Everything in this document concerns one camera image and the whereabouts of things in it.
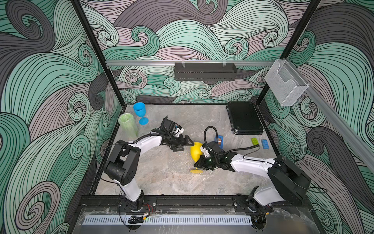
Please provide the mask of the yellow plastic wine glass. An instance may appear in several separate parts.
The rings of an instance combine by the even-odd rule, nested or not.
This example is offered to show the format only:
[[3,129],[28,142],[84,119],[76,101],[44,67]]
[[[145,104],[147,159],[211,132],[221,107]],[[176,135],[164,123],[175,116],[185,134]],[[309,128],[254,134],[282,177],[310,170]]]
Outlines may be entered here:
[[[202,155],[202,151],[200,150],[201,146],[202,146],[202,143],[195,142],[194,145],[190,147],[191,158],[193,159],[195,163],[200,159],[200,156]],[[203,173],[202,170],[196,167],[191,169],[190,172],[193,174]]]

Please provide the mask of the blue tape dispenser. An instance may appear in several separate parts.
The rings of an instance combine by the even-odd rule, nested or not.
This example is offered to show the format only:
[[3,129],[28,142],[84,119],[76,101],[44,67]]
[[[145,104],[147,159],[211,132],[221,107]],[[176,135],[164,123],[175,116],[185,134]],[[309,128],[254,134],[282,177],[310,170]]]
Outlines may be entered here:
[[221,149],[223,149],[223,145],[224,145],[224,137],[221,136],[221,135],[218,135],[216,138],[215,138],[215,141],[216,143],[219,145],[219,147]]

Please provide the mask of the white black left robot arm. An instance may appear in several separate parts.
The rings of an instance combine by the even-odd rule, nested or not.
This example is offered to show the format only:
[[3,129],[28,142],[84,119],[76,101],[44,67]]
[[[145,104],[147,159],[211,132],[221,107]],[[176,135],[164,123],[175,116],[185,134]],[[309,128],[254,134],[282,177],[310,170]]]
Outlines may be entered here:
[[160,127],[132,142],[118,141],[106,160],[103,172],[119,186],[126,205],[133,211],[141,210],[144,192],[137,185],[135,175],[140,156],[158,146],[167,146],[173,152],[184,151],[186,146],[194,146],[188,135],[183,135],[181,125],[165,116]]

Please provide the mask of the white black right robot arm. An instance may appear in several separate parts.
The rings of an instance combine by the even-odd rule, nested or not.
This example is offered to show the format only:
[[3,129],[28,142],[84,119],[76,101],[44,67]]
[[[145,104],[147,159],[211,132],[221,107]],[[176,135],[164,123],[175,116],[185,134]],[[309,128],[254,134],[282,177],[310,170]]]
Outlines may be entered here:
[[214,141],[199,144],[198,153],[194,167],[200,170],[223,169],[250,173],[271,181],[267,186],[253,188],[248,197],[251,210],[281,201],[301,205],[311,183],[310,177],[301,168],[281,155],[275,159],[248,157],[236,150],[226,152]]

